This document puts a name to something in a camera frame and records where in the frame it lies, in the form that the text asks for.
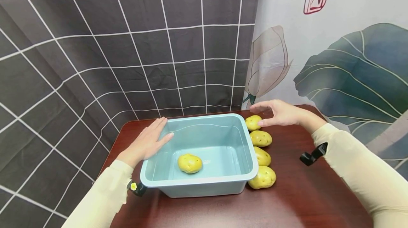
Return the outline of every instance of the beige sleeve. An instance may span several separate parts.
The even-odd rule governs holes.
[[[408,227],[408,181],[346,131],[325,124],[312,134],[324,156],[371,215],[375,228]]]
[[[132,172],[129,165],[113,161],[95,181],[62,228],[109,228],[115,214],[126,204],[126,186],[131,180]]]

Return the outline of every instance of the plastic basin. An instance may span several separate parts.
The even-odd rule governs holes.
[[[159,188],[171,198],[238,194],[258,173],[255,151],[240,115],[170,119],[160,138],[170,132],[174,132],[173,139],[143,162],[140,181],[148,188]],[[187,153],[203,161],[199,172],[186,174],[178,168],[178,157]]]

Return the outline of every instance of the yellow potato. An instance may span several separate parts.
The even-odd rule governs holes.
[[[271,156],[261,148],[254,147],[256,159],[258,159],[259,166],[269,166],[271,164]]]
[[[265,131],[256,130],[249,134],[252,144],[257,147],[266,147],[272,143],[272,136]]]
[[[258,125],[258,121],[262,120],[262,118],[259,115],[252,115],[245,119],[245,124],[250,131],[255,131],[261,128],[261,126]]]
[[[177,164],[180,170],[186,172],[187,174],[199,172],[203,166],[201,159],[192,154],[180,155],[179,159],[177,160]]]
[[[275,172],[268,166],[260,166],[256,177],[248,181],[248,185],[255,190],[271,187],[276,181]]]

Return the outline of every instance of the wrist strap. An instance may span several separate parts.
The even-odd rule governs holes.
[[[129,183],[127,184],[126,188],[130,190],[134,195],[142,197],[147,189],[147,187],[142,184],[136,184],[133,180],[130,180]]]

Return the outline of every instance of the brown tabletop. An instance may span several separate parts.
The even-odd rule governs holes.
[[[315,113],[313,107],[302,106]],[[234,112],[247,118],[249,111]],[[260,114],[269,118],[269,114]],[[137,137],[152,120],[131,121],[123,126],[102,167]],[[129,193],[127,204],[116,214],[111,227],[127,228],[345,228],[372,227],[370,216],[324,159],[307,167],[300,155],[314,149],[308,132],[300,126],[263,128],[273,137],[266,148],[272,157],[270,167],[276,183],[253,190],[246,185],[239,195],[171,199],[158,189],[149,188],[141,198]],[[140,181],[140,163],[132,178]]]

